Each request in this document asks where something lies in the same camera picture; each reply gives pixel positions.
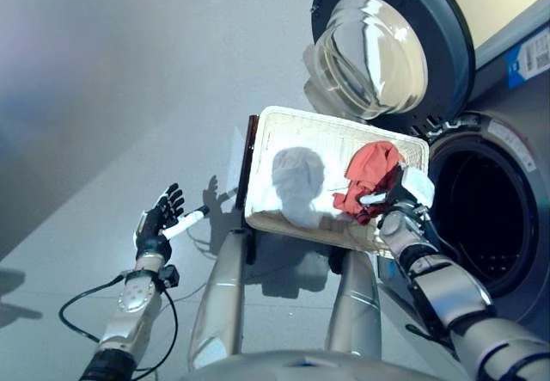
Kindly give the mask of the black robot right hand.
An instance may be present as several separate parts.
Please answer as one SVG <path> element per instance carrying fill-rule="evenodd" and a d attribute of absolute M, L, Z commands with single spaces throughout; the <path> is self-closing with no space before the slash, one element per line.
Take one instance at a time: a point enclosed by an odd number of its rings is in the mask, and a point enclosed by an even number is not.
<path fill-rule="evenodd" d="M 410 218 L 420 218 L 432 207 L 434 197 L 435 186 L 426 173 L 399 163 L 357 202 L 364 209 L 376 209 L 382 216 L 403 212 Z"/>

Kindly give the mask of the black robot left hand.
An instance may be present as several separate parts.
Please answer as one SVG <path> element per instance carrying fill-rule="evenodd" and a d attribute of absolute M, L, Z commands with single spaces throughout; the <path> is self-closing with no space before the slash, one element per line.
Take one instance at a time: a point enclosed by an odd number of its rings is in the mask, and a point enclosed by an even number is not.
<path fill-rule="evenodd" d="M 142 212 L 134 232 L 136 260 L 154 255 L 166 264 L 172 255 L 170 241 L 206 218 L 210 212 L 208 206 L 201 206 L 185 214 L 184 203 L 179 184 L 173 183 L 161 193 L 150 209 Z"/>

